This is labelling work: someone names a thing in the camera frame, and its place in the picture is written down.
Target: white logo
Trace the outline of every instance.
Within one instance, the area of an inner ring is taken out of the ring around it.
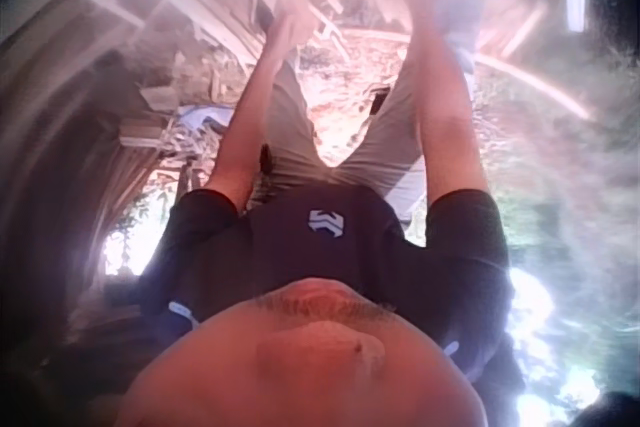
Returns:
[[[309,227],[314,232],[324,229],[333,234],[334,238],[341,237],[344,231],[344,217],[335,212],[312,210],[309,213]]]

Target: mustache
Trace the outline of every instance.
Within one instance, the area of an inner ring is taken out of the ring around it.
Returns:
[[[357,322],[389,322],[394,319],[394,307],[357,300],[341,299],[327,302],[324,298],[292,299],[280,294],[265,294],[255,299],[256,305],[269,312],[311,321],[334,321],[342,324]]]

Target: man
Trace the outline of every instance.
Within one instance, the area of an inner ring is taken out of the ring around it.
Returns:
[[[397,84],[333,169],[288,59],[304,14],[276,15],[210,180],[172,211],[140,280],[175,344],[118,425],[516,425],[507,250],[467,84],[477,15],[448,14],[466,3],[414,3]],[[265,142],[273,169],[245,212]],[[419,248],[402,225],[425,183]]]

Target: hand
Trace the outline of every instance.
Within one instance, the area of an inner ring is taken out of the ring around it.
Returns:
[[[306,43],[317,27],[308,0],[279,0],[267,32],[264,53],[284,60],[297,45]]]

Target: gray pants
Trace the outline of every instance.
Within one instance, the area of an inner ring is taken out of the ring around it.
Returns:
[[[445,39],[473,89],[473,51],[482,12],[481,0],[439,0],[437,18]],[[267,113],[267,145],[273,169],[259,181],[253,205],[309,182],[327,181],[372,188],[404,226],[426,189],[424,157],[418,137],[412,85],[415,52],[409,46],[398,80],[362,143],[339,166],[330,168],[318,156],[307,103],[292,66],[278,73]]]

